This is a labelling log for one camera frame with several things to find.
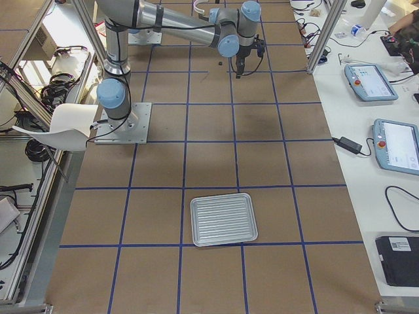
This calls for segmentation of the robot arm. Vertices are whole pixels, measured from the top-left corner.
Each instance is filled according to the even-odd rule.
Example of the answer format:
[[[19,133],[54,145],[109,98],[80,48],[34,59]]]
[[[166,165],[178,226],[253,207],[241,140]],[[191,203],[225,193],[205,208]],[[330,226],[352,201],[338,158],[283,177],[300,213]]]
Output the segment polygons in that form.
[[[212,8],[208,14],[195,7],[199,18],[147,1],[99,1],[98,6],[105,15],[105,82],[112,85],[110,99],[100,103],[111,121],[127,121],[132,111],[127,94],[130,30],[168,33],[215,48],[222,57],[236,59],[237,77],[245,74],[245,60],[252,50],[259,58],[264,56],[265,42],[256,34],[261,6],[255,1],[246,1],[238,9]]]

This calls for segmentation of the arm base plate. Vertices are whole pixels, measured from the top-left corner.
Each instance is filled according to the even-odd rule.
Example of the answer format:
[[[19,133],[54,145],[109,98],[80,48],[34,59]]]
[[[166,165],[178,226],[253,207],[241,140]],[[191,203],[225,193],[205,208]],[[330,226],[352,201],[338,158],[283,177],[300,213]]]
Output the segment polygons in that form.
[[[147,143],[152,103],[132,103],[132,110],[128,119],[115,131],[121,121],[110,120],[98,126],[97,145],[128,145]]]
[[[129,46],[147,46],[159,45],[162,41],[162,34],[154,32],[150,29],[145,30],[128,30],[128,45]]]

